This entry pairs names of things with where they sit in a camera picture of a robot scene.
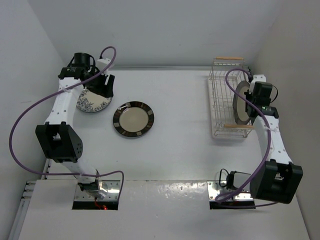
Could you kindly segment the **plain dark rim plate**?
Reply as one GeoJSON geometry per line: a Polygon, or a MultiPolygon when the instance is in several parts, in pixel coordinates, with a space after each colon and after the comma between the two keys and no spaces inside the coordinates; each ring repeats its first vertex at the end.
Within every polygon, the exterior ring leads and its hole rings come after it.
{"type": "Polygon", "coordinates": [[[235,91],[237,94],[233,95],[233,116],[237,125],[247,125],[250,121],[250,117],[246,112],[246,102],[241,98],[246,98],[245,92],[249,90],[250,84],[247,81],[241,81],[235,91]]]}

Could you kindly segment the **striped dark rim plate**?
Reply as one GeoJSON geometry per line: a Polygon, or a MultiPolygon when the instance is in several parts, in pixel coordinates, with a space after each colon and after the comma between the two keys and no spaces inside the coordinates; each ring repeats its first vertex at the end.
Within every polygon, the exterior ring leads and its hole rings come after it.
{"type": "Polygon", "coordinates": [[[127,138],[138,138],[152,128],[155,114],[146,103],[129,101],[116,109],[112,122],[114,129],[120,135],[127,138]]]}

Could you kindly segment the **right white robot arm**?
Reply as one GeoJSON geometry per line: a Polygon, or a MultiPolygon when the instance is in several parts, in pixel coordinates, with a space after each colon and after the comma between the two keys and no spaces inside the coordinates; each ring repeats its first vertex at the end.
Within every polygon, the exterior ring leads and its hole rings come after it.
{"type": "Polygon", "coordinates": [[[253,80],[245,93],[246,113],[257,134],[262,161],[240,188],[249,187],[254,199],[289,204],[303,177],[303,169],[293,163],[283,144],[279,114],[270,105],[272,89],[270,83],[253,80]]]}

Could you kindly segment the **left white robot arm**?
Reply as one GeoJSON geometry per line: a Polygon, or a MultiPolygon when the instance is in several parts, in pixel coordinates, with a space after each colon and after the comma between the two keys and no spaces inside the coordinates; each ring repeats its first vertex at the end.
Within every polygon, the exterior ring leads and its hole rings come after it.
{"type": "Polygon", "coordinates": [[[73,129],[76,109],[91,112],[105,109],[113,98],[114,75],[108,75],[113,59],[77,52],[58,75],[59,94],[44,124],[37,125],[36,137],[47,159],[67,168],[80,189],[95,199],[108,194],[99,172],[82,159],[83,141],[73,129]]]}

